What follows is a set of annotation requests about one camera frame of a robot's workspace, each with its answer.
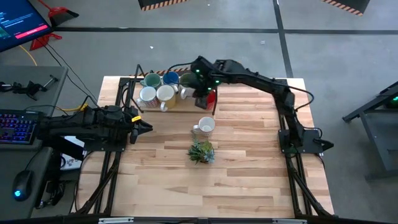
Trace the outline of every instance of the rgb keyboard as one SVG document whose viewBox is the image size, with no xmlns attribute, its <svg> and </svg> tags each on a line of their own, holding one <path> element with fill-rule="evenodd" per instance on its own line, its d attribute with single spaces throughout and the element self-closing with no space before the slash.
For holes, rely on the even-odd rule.
<svg viewBox="0 0 398 224">
<path fill-rule="evenodd" d="M 32 144 L 41 112 L 0 110 L 0 144 Z"/>
</svg>

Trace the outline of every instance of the computer screen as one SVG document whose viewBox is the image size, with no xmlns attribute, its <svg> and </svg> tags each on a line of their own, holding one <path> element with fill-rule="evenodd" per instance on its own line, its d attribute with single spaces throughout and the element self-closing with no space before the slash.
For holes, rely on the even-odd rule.
<svg viewBox="0 0 398 224">
<path fill-rule="evenodd" d="M 0 0 L 0 52 L 52 32 L 28 0 Z"/>
</svg>

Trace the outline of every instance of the concrete floor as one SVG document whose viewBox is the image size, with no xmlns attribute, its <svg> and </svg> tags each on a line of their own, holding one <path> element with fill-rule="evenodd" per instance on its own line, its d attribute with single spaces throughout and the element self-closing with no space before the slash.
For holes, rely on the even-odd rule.
<svg viewBox="0 0 398 224">
<path fill-rule="evenodd" d="M 277 29 L 272 0 L 190 0 L 142 12 L 132 0 L 48 0 L 81 16 L 64 26 L 150 28 Z M 46 9 L 34 4 L 45 15 Z M 398 1 L 369 3 L 363 17 L 318 0 L 279 0 L 285 29 L 396 30 Z M 208 59 L 233 58 L 268 77 L 286 77 L 278 34 L 179 32 L 57 32 L 51 45 L 98 95 L 105 75 L 128 75 L 137 63 L 145 70 Z M 336 215 L 397 222 L 397 179 L 366 182 L 364 175 L 381 168 L 362 124 L 341 117 L 397 81 L 398 35 L 286 35 L 295 78 L 304 78 L 315 95 L 311 104 L 316 126 L 335 143 L 325 153 L 326 175 Z M 45 49 L 32 52 L 39 65 L 57 63 Z M 31 65 L 19 48 L 0 54 L 0 65 Z M 66 82 L 58 106 L 73 108 L 83 94 Z M 67 213 L 71 197 L 59 213 Z"/>
</svg>

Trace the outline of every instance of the butcher block tabletop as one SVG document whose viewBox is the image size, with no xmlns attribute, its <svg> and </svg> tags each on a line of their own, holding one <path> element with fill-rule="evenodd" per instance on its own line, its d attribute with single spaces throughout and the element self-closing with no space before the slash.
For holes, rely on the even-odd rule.
<svg viewBox="0 0 398 224">
<path fill-rule="evenodd" d="M 114 104 L 119 79 L 104 77 L 100 106 Z M 301 78 L 287 81 L 290 86 L 305 89 Z M 296 107 L 308 102 L 305 93 L 292 92 Z M 245 85 L 218 87 L 216 128 L 208 138 L 215 149 L 213 164 L 195 165 L 187 156 L 192 145 L 192 126 L 211 114 L 141 115 L 154 130 L 140 135 L 122 153 L 112 216 L 294 217 L 285 158 L 277 140 L 279 120 L 272 95 Z M 298 111 L 298 118 L 304 126 L 313 126 L 309 106 Z M 97 187 L 103 157 L 103 152 L 94 152 L 85 161 L 78 207 Z M 302 159 L 308 188 L 333 213 L 321 160 L 312 154 L 303 154 Z M 105 189 L 103 207 L 107 192 Z M 304 212 L 301 190 L 298 197 Z"/>
</svg>

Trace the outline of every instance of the teal mug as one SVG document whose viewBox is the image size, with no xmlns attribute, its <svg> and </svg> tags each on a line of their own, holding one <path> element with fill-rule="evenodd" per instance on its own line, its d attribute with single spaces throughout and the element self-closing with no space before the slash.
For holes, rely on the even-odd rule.
<svg viewBox="0 0 398 224">
<path fill-rule="evenodd" d="M 144 80 L 140 81 L 140 84 L 144 87 L 150 86 L 158 89 L 162 85 L 162 79 L 160 75 L 156 73 L 150 73 L 145 76 Z"/>
</svg>

